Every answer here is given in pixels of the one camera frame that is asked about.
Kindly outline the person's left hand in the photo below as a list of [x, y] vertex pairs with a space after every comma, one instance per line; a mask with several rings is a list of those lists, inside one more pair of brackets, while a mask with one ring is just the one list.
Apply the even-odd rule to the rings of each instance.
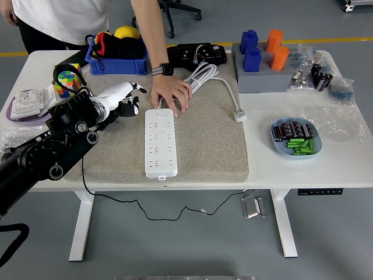
[[162, 97], [170, 109], [173, 111], [174, 117], [178, 117], [178, 109], [174, 103], [176, 98], [181, 106], [181, 111], [185, 112], [189, 108], [189, 99], [192, 97], [192, 88], [189, 83], [181, 80], [177, 76], [153, 76], [153, 84], [151, 90], [151, 102], [156, 109], [159, 106], [159, 98]]

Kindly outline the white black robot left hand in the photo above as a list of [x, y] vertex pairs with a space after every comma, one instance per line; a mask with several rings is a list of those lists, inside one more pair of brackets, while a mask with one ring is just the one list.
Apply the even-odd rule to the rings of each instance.
[[98, 113], [98, 121], [106, 120], [110, 113], [117, 113], [121, 117], [136, 116], [139, 112], [139, 98], [132, 96], [133, 90], [147, 93], [146, 89], [137, 83], [124, 82], [91, 97], [90, 100]]

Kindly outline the person's right hand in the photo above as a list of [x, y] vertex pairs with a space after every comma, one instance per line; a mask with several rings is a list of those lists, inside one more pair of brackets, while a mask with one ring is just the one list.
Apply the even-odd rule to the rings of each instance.
[[6, 23], [12, 26], [18, 26], [17, 16], [15, 15], [11, 0], [0, 1], [1, 15]]

